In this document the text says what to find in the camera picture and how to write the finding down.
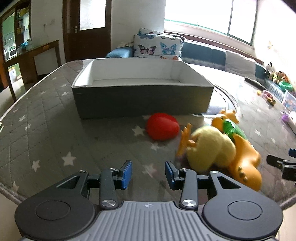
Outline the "orange dinosaur toy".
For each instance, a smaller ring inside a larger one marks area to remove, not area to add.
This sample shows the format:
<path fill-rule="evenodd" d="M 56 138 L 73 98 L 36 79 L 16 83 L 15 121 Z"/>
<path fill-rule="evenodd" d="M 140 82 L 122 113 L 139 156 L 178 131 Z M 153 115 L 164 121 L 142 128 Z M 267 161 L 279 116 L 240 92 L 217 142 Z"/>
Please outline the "orange dinosaur toy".
<path fill-rule="evenodd" d="M 259 191 L 262 177 L 257 170 L 261 156 L 254 146 L 248 141 L 243 130 L 238 126 L 239 120 L 235 110 L 219 111 L 213 118 L 212 126 L 227 135 L 234 143 L 236 156 L 228 167 L 228 171 L 236 181 Z"/>

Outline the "yellow plush chick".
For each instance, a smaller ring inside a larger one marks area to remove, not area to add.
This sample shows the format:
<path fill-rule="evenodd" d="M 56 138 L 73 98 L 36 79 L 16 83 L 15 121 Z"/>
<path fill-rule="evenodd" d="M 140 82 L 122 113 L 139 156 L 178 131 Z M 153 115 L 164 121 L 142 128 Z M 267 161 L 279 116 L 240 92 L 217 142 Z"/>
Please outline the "yellow plush chick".
<path fill-rule="evenodd" d="M 213 165 L 228 167 L 235 159 L 236 147 L 232 140 L 213 126 L 201 126 L 191 132 L 192 125 L 181 131 L 176 157 L 186 156 L 191 169 L 206 172 Z"/>

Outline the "red heart toy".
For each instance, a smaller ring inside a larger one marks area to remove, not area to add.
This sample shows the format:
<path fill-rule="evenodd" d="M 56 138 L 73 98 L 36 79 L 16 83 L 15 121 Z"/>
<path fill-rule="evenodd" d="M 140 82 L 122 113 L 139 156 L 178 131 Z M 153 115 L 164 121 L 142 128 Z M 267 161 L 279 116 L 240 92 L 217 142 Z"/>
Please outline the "red heart toy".
<path fill-rule="evenodd" d="M 155 113 L 147 120 L 146 131 L 155 141 L 167 141 L 179 134 L 180 125 L 172 115 Z"/>

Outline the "small yellow toy car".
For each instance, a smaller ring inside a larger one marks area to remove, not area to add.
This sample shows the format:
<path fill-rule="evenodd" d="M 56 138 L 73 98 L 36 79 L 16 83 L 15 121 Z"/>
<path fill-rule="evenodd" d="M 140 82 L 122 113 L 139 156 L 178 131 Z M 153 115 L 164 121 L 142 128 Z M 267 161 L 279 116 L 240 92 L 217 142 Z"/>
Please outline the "small yellow toy car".
<path fill-rule="evenodd" d="M 267 102 L 268 102 L 269 104 L 271 104 L 272 106 L 274 106 L 274 105 L 276 104 L 276 100 L 275 100 L 275 99 L 272 99 L 272 98 L 270 98 L 270 97 L 267 97 Z"/>

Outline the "clear plastic toy box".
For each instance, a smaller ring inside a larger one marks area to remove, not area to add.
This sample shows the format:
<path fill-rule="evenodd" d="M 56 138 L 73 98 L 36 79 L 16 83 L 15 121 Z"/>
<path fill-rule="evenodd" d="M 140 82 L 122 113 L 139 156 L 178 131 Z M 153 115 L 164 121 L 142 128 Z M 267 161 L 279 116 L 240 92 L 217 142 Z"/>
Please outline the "clear plastic toy box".
<path fill-rule="evenodd" d="M 296 109 L 296 99 L 288 90 L 285 91 L 282 104 L 287 113 L 295 111 Z"/>

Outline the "pink small toy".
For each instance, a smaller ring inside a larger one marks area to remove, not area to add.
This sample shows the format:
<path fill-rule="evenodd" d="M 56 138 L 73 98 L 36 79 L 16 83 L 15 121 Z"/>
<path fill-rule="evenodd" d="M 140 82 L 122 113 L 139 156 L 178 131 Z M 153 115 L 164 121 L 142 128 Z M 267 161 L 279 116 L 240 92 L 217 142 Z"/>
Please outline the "pink small toy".
<path fill-rule="evenodd" d="M 273 95 L 268 90 L 264 90 L 262 94 L 265 99 L 267 98 L 273 99 Z"/>

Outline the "green plastic bowl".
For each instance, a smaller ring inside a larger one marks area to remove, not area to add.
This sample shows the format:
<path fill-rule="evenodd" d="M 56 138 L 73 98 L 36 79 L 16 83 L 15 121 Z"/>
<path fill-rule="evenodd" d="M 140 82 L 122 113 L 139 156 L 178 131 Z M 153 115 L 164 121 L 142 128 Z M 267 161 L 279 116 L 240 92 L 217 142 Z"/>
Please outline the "green plastic bowl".
<path fill-rule="evenodd" d="M 280 88 L 283 92 L 287 91 L 293 91 L 293 85 L 289 82 L 281 81 L 280 82 Z"/>

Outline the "black remote control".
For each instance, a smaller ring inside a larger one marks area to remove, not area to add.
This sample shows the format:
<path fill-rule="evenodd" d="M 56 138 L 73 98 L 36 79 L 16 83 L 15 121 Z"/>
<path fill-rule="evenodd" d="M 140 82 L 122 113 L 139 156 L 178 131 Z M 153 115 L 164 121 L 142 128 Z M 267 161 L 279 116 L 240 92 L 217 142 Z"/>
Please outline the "black remote control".
<path fill-rule="evenodd" d="M 252 80 L 248 77 L 244 77 L 244 81 L 247 82 L 248 84 L 252 85 L 253 87 L 256 87 L 260 91 L 266 90 L 266 88 L 263 85 L 261 85 L 259 82 Z"/>

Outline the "round black induction cooker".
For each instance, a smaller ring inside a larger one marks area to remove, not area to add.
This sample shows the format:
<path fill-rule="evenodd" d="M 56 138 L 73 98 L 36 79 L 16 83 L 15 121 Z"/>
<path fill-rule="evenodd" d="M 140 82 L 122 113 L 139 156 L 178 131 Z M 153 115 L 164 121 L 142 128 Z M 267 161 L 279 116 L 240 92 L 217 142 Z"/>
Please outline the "round black induction cooker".
<path fill-rule="evenodd" d="M 201 113 L 201 115 L 216 115 L 222 109 L 235 110 L 237 114 L 240 113 L 238 101 L 225 89 L 219 87 L 218 85 L 215 85 L 208 109 L 205 113 Z"/>

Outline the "stuffed animal pile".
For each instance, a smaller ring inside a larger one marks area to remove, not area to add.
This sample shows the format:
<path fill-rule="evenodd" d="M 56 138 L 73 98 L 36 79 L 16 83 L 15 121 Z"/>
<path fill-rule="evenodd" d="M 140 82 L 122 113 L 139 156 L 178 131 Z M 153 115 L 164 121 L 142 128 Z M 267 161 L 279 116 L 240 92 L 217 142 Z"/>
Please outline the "stuffed animal pile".
<path fill-rule="evenodd" d="M 276 72 L 275 67 L 271 62 L 266 65 L 265 71 L 269 80 L 272 80 L 277 85 L 281 82 L 290 83 L 288 76 L 282 71 Z"/>

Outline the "grey cardboard storage box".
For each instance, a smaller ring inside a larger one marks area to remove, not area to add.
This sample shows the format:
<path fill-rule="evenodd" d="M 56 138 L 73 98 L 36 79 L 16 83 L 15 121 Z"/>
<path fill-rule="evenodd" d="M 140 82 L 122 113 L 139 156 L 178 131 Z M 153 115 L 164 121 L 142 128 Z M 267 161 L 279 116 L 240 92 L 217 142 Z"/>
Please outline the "grey cardboard storage box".
<path fill-rule="evenodd" d="M 92 60 L 72 83 L 81 119 L 207 111 L 214 85 L 182 61 Z"/>

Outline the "grey white cushion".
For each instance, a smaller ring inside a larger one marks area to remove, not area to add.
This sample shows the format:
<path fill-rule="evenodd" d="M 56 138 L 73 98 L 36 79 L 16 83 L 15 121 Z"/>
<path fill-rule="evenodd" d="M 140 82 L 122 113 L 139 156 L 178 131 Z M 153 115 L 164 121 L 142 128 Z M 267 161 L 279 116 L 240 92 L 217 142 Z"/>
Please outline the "grey white cushion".
<path fill-rule="evenodd" d="M 255 80 L 255 60 L 227 50 L 225 71 Z"/>

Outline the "blue sofa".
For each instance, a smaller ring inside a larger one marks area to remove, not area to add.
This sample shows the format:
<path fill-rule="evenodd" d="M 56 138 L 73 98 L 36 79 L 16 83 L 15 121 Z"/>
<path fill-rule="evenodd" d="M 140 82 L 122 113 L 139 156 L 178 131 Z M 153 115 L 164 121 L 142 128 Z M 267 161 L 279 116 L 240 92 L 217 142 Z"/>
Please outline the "blue sofa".
<path fill-rule="evenodd" d="M 182 60 L 185 63 L 206 66 L 225 71 L 224 49 L 195 41 L 186 41 L 182 48 Z M 267 78 L 265 68 L 255 61 L 255 80 L 263 83 Z"/>

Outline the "butterfly print pillow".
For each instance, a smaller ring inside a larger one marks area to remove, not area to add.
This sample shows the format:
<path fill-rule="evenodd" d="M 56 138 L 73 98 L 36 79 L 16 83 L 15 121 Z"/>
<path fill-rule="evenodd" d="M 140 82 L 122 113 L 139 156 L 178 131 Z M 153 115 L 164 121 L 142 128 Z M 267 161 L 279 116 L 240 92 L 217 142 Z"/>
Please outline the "butterfly print pillow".
<path fill-rule="evenodd" d="M 181 61 L 184 43 L 185 38 L 180 35 L 140 31 L 133 36 L 133 56 Z"/>

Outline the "dark wooden console table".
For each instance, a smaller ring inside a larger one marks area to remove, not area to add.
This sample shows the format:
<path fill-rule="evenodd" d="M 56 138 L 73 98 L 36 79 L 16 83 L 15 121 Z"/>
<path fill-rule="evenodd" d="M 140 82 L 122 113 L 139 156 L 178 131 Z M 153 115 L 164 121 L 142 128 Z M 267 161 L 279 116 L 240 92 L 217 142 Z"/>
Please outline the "dark wooden console table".
<path fill-rule="evenodd" d="M 16 102 L 16 95 L 13 89 L 12 82 L 10 80 L 8 68 L 15 64 L 19 64 L 20 70 L 22 73 L 23 83 L 24 84 L 37 83 L 37 80 L 38 80 L 37 70 L 36 70 L 36 64 L 35 64 L 34 58 L 37 55 L 44 53 L 50 49 L 55 49 L 57 64 L 58 64 L 58 67 L 60 67 L 62 64 L 61 64 L 61 57 L 60 57 L 60 51 L 59 51 L 59 40 L 55 40 L 55 41 L 34 47 L 33 49 L 25 51 L 22 54 L 16 56 L 15 58 L 5 61 L 2 64 L 5 77 L 11 92 L 11 97 L 14 102 Z"/>

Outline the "dark wooden door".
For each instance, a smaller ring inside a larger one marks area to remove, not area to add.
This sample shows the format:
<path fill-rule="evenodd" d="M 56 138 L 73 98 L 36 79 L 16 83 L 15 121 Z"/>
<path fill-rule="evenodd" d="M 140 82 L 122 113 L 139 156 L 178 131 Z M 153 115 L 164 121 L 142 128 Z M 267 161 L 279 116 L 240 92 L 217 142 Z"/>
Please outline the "dark wooden door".
<path fill-rule="evenodd" d="M 104 58 L 111 50 L 112 1 L 63 1 L 66 62 Z"/>

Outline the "wooden display shelf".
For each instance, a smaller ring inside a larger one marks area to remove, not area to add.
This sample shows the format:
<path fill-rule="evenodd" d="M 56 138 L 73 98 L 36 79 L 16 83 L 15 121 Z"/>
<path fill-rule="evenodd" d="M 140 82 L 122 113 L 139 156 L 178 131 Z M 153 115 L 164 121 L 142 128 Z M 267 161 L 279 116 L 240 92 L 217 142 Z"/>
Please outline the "wooden display shelf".
<path fill-rule="evenodd" d="M 31 37 L 31 1 L 12 2 L 1 14 L 4 61 L 18 56 L 19 48 Z"/>

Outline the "window with green frame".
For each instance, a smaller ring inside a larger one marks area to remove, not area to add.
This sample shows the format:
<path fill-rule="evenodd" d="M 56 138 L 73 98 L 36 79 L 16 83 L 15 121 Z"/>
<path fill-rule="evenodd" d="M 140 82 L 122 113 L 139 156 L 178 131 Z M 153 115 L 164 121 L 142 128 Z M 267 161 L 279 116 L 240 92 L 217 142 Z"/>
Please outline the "window with green frame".
<path fill-rule="evenodd" d="M 166 1 L 165 21 L 227 35 L 252 45 L 258 1 Z"/>

